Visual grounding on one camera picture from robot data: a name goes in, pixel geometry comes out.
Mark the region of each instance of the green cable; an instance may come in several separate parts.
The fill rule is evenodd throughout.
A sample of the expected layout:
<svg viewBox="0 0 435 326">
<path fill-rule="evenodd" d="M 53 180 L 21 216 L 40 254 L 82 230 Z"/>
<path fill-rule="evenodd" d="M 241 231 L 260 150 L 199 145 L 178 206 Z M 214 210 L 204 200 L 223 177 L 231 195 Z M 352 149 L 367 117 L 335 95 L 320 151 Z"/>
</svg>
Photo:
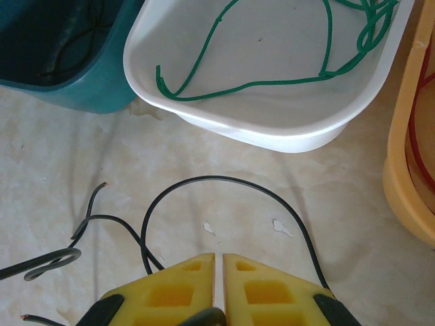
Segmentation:
<svg viewBox="0 0 435 326">
<path fill-rule="evenodd" d="M 235 5 L 239 0 L 232 0 L 225 8 L 222 10 L 220 15 L 216 18 L 213 26 L 211 27 L 211 30 L 205 40 L 204 46 L 196 59 L 196 62 L 194 63 L 194 66 L 192 70 L 190 71 L 188 77 L 184 81 L 184 83 L 181 85 L 178 91 L 171 92 L 165 81 L 164 78 L 161 75 L 161 66 L 158 65 L 156 67 L 156 85 L 158 90 L 162 95 L 165 97 L 174 100 L 174 101 L 180 101 L 180 102 L 188 102 L 188 101 L 199 101 L 199 100 L 205 100 L 207 98 L 213 98 L 217 96 L 223 96 L 227 94 L 232 94 L 234 92 L 238 92 L 241 90 L 244 90 L 249 87 L 253 86 L 278 86 L 278 85 L 296 85 L 296 84 L 306 84 L 306 83 L 312 83 L 312 82 L 321 82 L 324 80 L 331 79 L 333 77 L 343 75 L 345 73 L 348 73 L 350 70 L 356 67 L 361 60 L 366 56 L 369 51 L 373 50 L 382 40 L 382 38 L 385 36 L 389 25 L 392 20 L 393 12 L 394 12 L 394 6 L 398 3 L 396 0 L 383 0 L 382 2 L 376 4 L 375 0 L 370 0 L 370 3 L 367 2 L 367 0 L 361 0 L 361 5 L 358 5 L 356 3 L 352 3 L 348 0 L 335 0 L 338 3 L 341 3 L 347 7 L 350 7 L 355 10 L 362 10 L 366 14 L 367 24 L 362 29 L 358 40 L 357 40 L 357 50 L 358 53 L 349 61 L 347 61 L 343 66 L 338 68 L 336 71 L 327 71 L 326 68 L 328 66 L 329 57 L 331 53 L 332 48 L 332 10 L 330 7 L 329 0 L 322 0 L 325 9 L 326 9 L 326 15 L 328 17 L 328 40 L 326 43 L 326 51 L 324 60 L 320 69 L 320 72 L 318 76 L 316 77 L 307 77 L 307 78 L 301 78 L 301 79 L 285 79 L 285 80 L 265 80 L 265 81 L 251 81 L 249 83 L 229 88 L 226 90 L 220 90 L 217 92 L 212 92 L 204 95 L 199 96 L 191 96 L 191 97 L 178 97 L 185 88 L 189 85 L 190 81 L 194 77 L 194 74 L 196 73 L 196 70 L 198 69 L 201 60 L 203 59 L 203 56 L 207 50 L 207 47 L 211 41 L 211 38 L 213 37 L 213 34 L 218 27 L 218 24 L 222 21 L 222 18 L 226 14 L 226 12 Z M 377 36 L 373 39 L 375 36 L 375 28 L 377 22 L 384 18 L 383 25 L 381 27 L 381 30 L 378 32 Z"/>
</svg>

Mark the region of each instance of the dark teal container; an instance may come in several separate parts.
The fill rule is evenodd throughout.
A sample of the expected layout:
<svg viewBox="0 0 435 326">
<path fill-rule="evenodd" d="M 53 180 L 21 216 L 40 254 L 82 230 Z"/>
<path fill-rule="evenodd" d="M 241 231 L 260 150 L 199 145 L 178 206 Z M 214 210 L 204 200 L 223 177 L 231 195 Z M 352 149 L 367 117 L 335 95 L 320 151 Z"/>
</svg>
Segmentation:
<svg viewBox="0 0 435 326">
<path fill-rule="evenodd" d="M 143 2 L 0 0 L 0 86 L 80 111 L 121 110 L 135 98 L 122 54 Z M 52 73 L 63 45 L 89 29 L 65 47 Z"/>
</svg>

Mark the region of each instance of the white floor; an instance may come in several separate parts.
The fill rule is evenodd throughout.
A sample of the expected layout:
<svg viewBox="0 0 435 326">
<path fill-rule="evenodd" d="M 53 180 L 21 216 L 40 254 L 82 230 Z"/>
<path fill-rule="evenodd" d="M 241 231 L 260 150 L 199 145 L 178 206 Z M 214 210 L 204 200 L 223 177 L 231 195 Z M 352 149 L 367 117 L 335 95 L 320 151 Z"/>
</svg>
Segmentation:
<svg viewBox="0 0 435 326">
<path fill-rule="evenodd" d="M 335 141 L 303 154 L 239 143 L 138 100 L 93 115 L 0 89 L 0 268 L 66 247 L 103 181 L 110 187 L 94 213 L 119 216 L 140 232 L 148 205 L 170 184 L 228 175 L 295 207 L 333 292 L 361 324 L 435 325 L 435 252 L 399 224 L 381 179 L 408 45 L 375 102 Z M 238 185 L 179 189 L 156 209 L 148 234 L 164 266 L 204 252 L 238 253 L 317 283 L 292 218 Z M 145 275 L 139 247 L 113 222 L 92 221 L 78 248 L 76 262 L 37 280 L 1 281 L 2 325 L 21 325 L 25 313 L 75 325 L 106 291 Z M 222 292 L 216 295 L 221 306 Z"/>
</svg>

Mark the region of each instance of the yellow plastic basket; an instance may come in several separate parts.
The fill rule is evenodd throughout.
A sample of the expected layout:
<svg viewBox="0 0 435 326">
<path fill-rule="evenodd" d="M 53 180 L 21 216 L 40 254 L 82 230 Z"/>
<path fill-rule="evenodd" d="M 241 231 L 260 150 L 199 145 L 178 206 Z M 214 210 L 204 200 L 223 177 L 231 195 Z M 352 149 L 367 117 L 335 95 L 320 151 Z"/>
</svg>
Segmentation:
<svg viewBox="0 0 435 326">
<path fill-rule="evenodd" d="M 425 0 L 389 131 L 383 171 L 385 195 L 391 209 L 409 231 L 432 246 L 435 246 L 435 80 L 428 82 L 428 76 L 435 73 L 434 23 L 435 0 Z"/>
</svg>

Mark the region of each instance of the black cable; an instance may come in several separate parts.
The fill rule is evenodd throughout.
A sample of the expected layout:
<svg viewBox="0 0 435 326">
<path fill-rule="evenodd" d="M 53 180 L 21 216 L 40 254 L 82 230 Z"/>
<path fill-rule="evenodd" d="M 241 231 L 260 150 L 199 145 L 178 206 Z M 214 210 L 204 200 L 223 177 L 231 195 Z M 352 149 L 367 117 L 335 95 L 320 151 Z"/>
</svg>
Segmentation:
<svg viewBox="0 0 435 326">
<path fill-rule="evenodd" d="M 20 274 L 22 272 L 26 272 L 27 270 L 31 270 L 30 272 L 26 273 L 24 276 L 24 280 L 34 280 L 35 278 L 41 276 L 43 273 L 47 272 L 48 270 L 53 270 L 55 268 L 59 268 L 62 266 L 65 266 L 69 263 L 72 263 L 74 260 L 76 260 L 82 252 L 79 249 L 74 248 L 74 246 L 79 242 L 79 240 L 82 238 L 84 232 L 86 231 L 86 228 L 88 227 L 89 221 L 92 221 L 93 219 L 106 219 L 110 221 L 115 221 L 122 226 L 124 226 L 127 231 L 131 234 L 131 236 L 135 239 L 138 245 L 140 245 L 140 237 L 137 235 L 136 231 L 123 219 L 111 216 L 111 215 L 91 215 L 92 207 L 94 205 L 95 197 L 97 196 L 98 192 L 103 189 L 105 186 L 107 186 L 107 183 L 104 182 L 100 184 L 95 190 L 92 192 L 89 203 L 88 203 L 88 209 L 86 210 L 86 218 L 79 224 L 77 230 L 74 232 L 71 239 L 73 242 L 65 249 L 60 249 L 57 251 L 53 251 L 51 253 L 47 253 L 45 255 L 24 261 L 22 263 L 4 268 L 0 270 L 0 280 L 3 280 L 5 278 L 9 278 L 11 276 Z M 155 265 L 155 267 L 158 270 L 163 270 L 164 267 L 162 264 L 156 259 L 156 257 L 146 249 L 147 256 L 150 259 L 150 261 Z"/>
<path fill-rule="evenodd" d="M 166 188 L 151 203 L 149 209 L 147 210 L 147 213 L 145 214 L 145 217 L 143 218 L 142 230 L 141 230 L 141 254 L 142 254 L 143 265 L 145 266 L 145 270 L 147 271 L 148 274 L 152 274 L 152 270 L 151 270 L 151 266 L 150 266 L 150 263 L 149 263 L 148 257 L 147 257 L 147 247 L 146 247 L 145 240 L 146 240 L 148 223 L 150 222 L 151 214 L 154 211 L 154 209 L 156 208 L 157 204 L 166 195 L 168 195 L 172 191 L 176 190 L 177 188 L 180 188 L 184 185 L 188 185 L 190 183 L 195 183 L 195 182 L 199 182 L 199 181 L 212 181 L 212 180 L 213 181 L 228 181 L 228 182 L 238 183 L 240 185 L 245 185 L 245 186 L 250 187 L 250 188 L 254 188 L 254 189 L 270 196 L 271 198 L 275 199 L 279 204 L 281 204 L 290 213 L 290 215 L 293 216 L 294 220 L 296 221 L 296 223 L 298 224 L 298 226 L 300 228 L 300 231 L 302 232 L 302 235 L 304 236 L 305 242 L 308 246 L 308 250 L 309 250 L 309 253 L 311 256 L 311 260 L 313 261 L 313 265 L 314 265 L 317 277 L 319 278 L 319 281 L 320 281 L 322 287 L 330 290 L 329 285 L 326 282 L 325 276 L 323 275 L 323 272 L 321 271 L 319 260 L 317 259 L 315 249 L 314 249 L 313 243 L 311 242 L 309 233 L 308 233 L 307 229 L 305 228 L 304 223 L 300 219 L 298 213 L 283 198 L 279 197 L 276 193 L 272 192 L 271 190 L 262 187 L 261 185 L 257 185 L 255 183 L 252 183 L 252 182 L 249 182 L 246 180 L 242 180 L 242 179 L 238 179 L 238 178 L 225 177 L 225 176 L 221 176 L 221 175 L 204 175 L 201 177 L 194 177 L 194 178 L 180 181 L 180 182 L 172 185 L 171 187 Z"/>
<path fill-rule="evenodd" d="M 87 18 L 88 18 L 88 21 L 89 21 L 91 27 L 88 29 L 85 29 L 84 31 L 79 32 L 78 34 L 76 34 L 73 37 L 71 37 L 70 39 L 68 39 L 68 41 L 66 41 L 60 47 L 58 54 L 56 56 L 56 60 L 54 61 L 53 69 L 51 71 L 47 71 L 45 73 L 39 73 L 37 76 L 38 77 L 46 77 L 46 76 L 60 75 L 60 74 L 68 73 L 68 72 L 71 72 L 71 71 L 74 71 L 74 70 L 80 68 L 90 58 L 90 56 L 92 54 L 92 48 L 94 45 L 94 39 L 95 39 L 95 35 L 96 35 L 97 31 L 99 29 L 109 28 L 113 25 L 113 23 L 105 24 L 105 25 L 101 24 L 101 21 L 103 19 L 103 15 L 104 15 L 104 11 L 105 11 L 105 0 L 100 0 L 100 10 L 99 11 L 98 11 L 97 6 L 95 5 L 94 1 L 89 1 L 86 15 L 87 15 Z M 85 55 L 82 57 L 82 59 L 80 59 L 80 61 L 75 63 L 73 66 L 60 70 L 59 69 L 60 62 L 63 58 L 63 55 L 64 55 L 66 49 L 72 43 L 76 42 L 78 39 L 81 39 L 82 37 L 84 37 L 85 35 L 87 35 L 89 33 L 92 33 L 90 36 L 89 46 L 88 46 L 88 49 L 87 49 Z"/>
<path fill-rule="evenodd" d="M 156 208 L 157 204 L 166 195 L 168 195 L 172 191 L 174 191 L 174 190 L 176 190 L 184 185 L 188 185 L 188 184 L 199 182 L 199 181 L 227 181 L 227 182 L 238 183 L 240 185 L 244 185 L 244 186 L 256 189 L 259 192 L 262 192 L 262 193 L 270 196 L 272 199 L 276 200 L 279 204 L 281 204 L 286 209 L 286 211 L 288 211 L 290 213 L 290 215 L 293 216 L 294 220 L 296 221 L 296 223 L 298 224 L 298 226 L 300 228 L 300 231 L 302 232 L 304 240 L 308 246 L 311 260 L 313 261 L 313 265 L 314 265 L 315 271 L 317 273 L 317 277 L 319 278 L 321 285 L 325 289 L 330 290 L 330 288 L 326 282 L 326 279 L 323 275 L 323 272 L 321 271 L 320 264 L 319 264 L 319 261 L 317 259 L 315 249 L 314 249 L 313 243 L 311 242 L 309 233 L 308 233 L 306 227 L 304 226 L 302 219 L 299 217 L 298 213 L 283 198 L 281 198 L 280 196 L 278 196 L 276 193 L 272 192 L 269 189 L 266 189 L 260 185 L 257 185 L 255 183 L 252 183 L 252 182 L 249 182 L 246 180 L 233 178 L 233 177 L 219 176 L 219 175 L 205 175 L 205 176 L 200 176 L 200 177 L 194 177 L 194 178 L 180 181 L 180 182 L 175 183 L 172 186 L 166 188 L 162 193 L 160 193 L 160 195 L 158 195 L 156 197 L 156 199 L 153 200 L 150 207 L 148 208 L 148 210 L 145 214 L 145 217 L 143 218 L 140 237 L 137 235 L 137 233 L 134 231 L 134 229 L 127 222 L 125 222 L 123 219 L 121 219 L 119 217 L 115 217 L 112 215 L 91 215 L 92 206 L 94 204 L 94 200 L 95 200 L 96 195 L 98 194 L 98 192 L 101 189 L 103 189 L 107 185 L 107 183 L 104 182 L 104 183 L 100 184 L 97 188 L 95 188 L 95 190 L 92 192 L 92 195 L 91 195 L 91 197 L 89 199 L 89 203 L 88 203 L 88 209 L 86 211 L 86 217 L 81 222 L 81 224 L 79 225 L 77 230 L 74 232 L 73 236 L 71 237 L 73 242 L 68 246 L 68 248 L 61 249 L 61 250 L 58 250 L 58 251 L 55 251 L 52 253 L 48 253 L 46 255 L 42 255 L 42 256 L 36 257 L 34 259 L 30 259 L 28 261 L 24 261 L 20 264 L 16 264 L 14 266 L 4 268 L 4 269 L 0 270 L 0 280 L 5 279 L 7 277 L 11 277 L 11 276 L 16 275 L 16 274 L 19 274 L 21 272 L 25 272 L 25 271 L 30 270 L 32 268 L 35 268 L 35 269 L 31 270 L 30 272 L 28 272 L 24 276 L 25 280 L 33 280 L 33 279 L 37 278 L 38 276 L 42 275 L 44 272 L 47 272 L 48 270 L 59 268 L 61 266 L 64 266 L 64 265 L 67 265 L 67 264 L 73 262 L 81 255 L 80 250 L 75 249 L 73 247 L 82 238 L 84 232 L 86 231 L 88 223 L 94 219 L 106 219 L 106 220 L 110 220 L 110 221 L 115 221 L 127 229 L 127 231 L 131 234 L 131 236 L 135 239 L 135 241 L 139 244 L 139 246 L 141 248 L 141 256 L 142 256 L 142 260 L 143 260 L 143 265 L 145 266 L 145 270 L 149 275 L 152 274 L 150 261 L 159 270 L 163 270 L 164 267 L 152 255 L 151 251 L 146 247 L 146 232 L 147 232 L 148 223 L 150 222 L 151 214 L 154 211 L 154 209 Z M 49 263 L 48 265 L 40 267 L 40 265 L 46 264 L 49 261 L 51 261 L 51 263 Z M 50 321 L 48 319 L 45 319 L 45 318 L 39 317 L 39 316 L 24 315 L 22 318 L 24 321 L 34 321 L 36 323 L 42 323 L 44 325 L 49 325 L 49 326 L 63 326 L 61 324 L 55 323 L 54 321 Z"/>
<path fill-rule="evenodd" d="M 59 268 L 69 263 L 72 263 L 78 257 L 80 257 L 81 254 L 82 252 L 76 248 L 65 248 L 56 250 L 52 253 L 47 253 L 45 255 L 0 270 L 0 280 L 4 280 L 5 278 L 11 277 L 13 275 L 26 272 L 27 270 L 31 271 L 25 274 L 24 280 L 34 280 L 39 275 L 47 272 L 48 270 L 53 270 L 55 268 Z"/>
<path fill-rule="evenodd" d="M 89 221 L 92 221 L 93 219 L 107 219 L 109 221 L 114 221 L 114 222 L 117 222 L 117 223 L 121 224 L 122 226 L 124 226 L 124 228 L 127 229 L 127 231 L 135 239 L 137 244 L 139 246 L 141 245 L 141 239 L 140 239 L 140 237 L 137 235 L 136 231 L 134 231 L 134 229 L 130 226 L 130 224 L 125 222 L 123 219 L 121 219 L 119 217 L 116 217 L 116 216 L 112 216 L 112 215 L 91 215 L 91 216 L 85 218 L 83 220 L 83 222 L 81 222 L 81 224 L 79 225 L 79 227 L 74 232 L 74 234 L 73 234 L 73 236 L 71 238 L 74 239 L 76 237 L 76 234 L 79 234 L 80 232 L 82 232 L 83 228 L 85 228 L 85 225 L 87 225 L 89 223 Z M 147 252 L 148 258 L 155 265 L 155 267 L 158 270 L 164 270 L 164 267 L 162 266 L 162 264 L 157 260 L 156 257 L 154 257 L 154 255 L 151 253 L 151 251 L 148 248 L 146 249 L 146 252 Z"/>
<path fill-rule="evenodd" d="M 50 319 L 43 318 L 40 316 L 35 316 L 34 314 L 25 314 L 21 316 L 23 321 L 32 321 L 34 323 L 39 323 L 47 326 L 65 326 L 63 324 L 57 323 L 55 321 L 51 321 Z"/>
</svg>

